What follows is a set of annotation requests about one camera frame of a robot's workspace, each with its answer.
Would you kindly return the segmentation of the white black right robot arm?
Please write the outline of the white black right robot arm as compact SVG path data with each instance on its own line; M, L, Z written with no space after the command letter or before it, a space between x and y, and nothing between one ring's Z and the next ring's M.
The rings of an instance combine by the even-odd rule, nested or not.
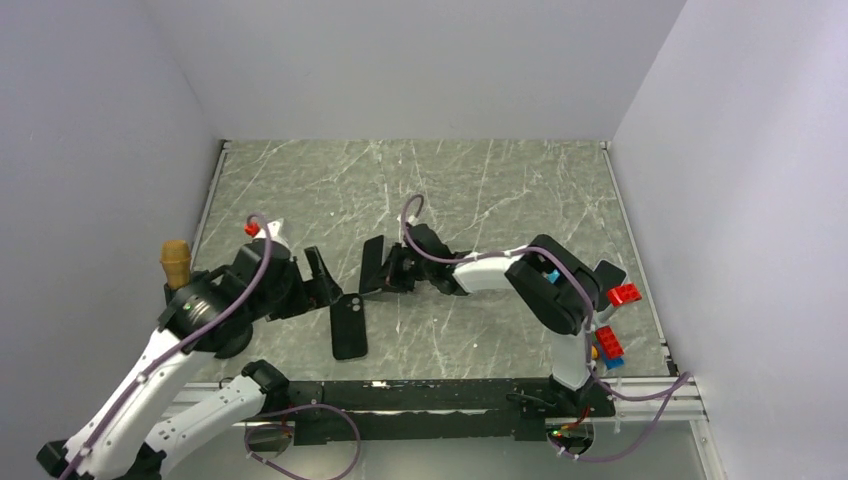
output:
M451 296L516 292L553 334L550 392L543 403L572 416L588 407L594 384L586 321L609 307L608 291L626 276L605 260L587 266L545 234L494 254L453 252L420 224L409 228L404 242L379 235L364 243L359 291L407 293L428 282Z

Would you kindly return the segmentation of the black smartphone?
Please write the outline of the black smartphone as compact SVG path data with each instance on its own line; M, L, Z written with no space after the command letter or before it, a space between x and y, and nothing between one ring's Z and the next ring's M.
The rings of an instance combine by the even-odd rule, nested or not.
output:
M377 263L378 265L385 262L385 236L378 235L366 240L362 247L362 262Z

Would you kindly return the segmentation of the black phone case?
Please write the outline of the black phone case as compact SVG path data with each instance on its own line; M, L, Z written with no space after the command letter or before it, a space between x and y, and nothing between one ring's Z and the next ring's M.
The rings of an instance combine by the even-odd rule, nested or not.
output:
M364 301L359 294L344 294L330 306L330 331L335 360L348 361L367 355Z

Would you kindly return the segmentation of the lilac cased smartphone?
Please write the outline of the lilac cased smartphone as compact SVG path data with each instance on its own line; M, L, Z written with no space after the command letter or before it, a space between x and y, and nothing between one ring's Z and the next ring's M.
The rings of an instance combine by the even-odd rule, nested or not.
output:
M610 289L625 284L628 278L628 274L624 269L608 260L600 260L594 267L593 272L600 282L599 291L603 294Z

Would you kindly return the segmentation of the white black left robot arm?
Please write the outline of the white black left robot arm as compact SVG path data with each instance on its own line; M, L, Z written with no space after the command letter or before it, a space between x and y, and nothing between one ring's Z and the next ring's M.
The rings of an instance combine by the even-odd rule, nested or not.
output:
M245 348L256 320L288 319L341 300L318 249L308 248L306 258L310 279L280 238L259 234L232 263L193 272L186 246L165 244L167 304L143 353L94 417L72 437L44 444L37 463L55 479L162 479L235 422L320 407L319 387L292 384L257 360L208 398L165 414L206 363Z

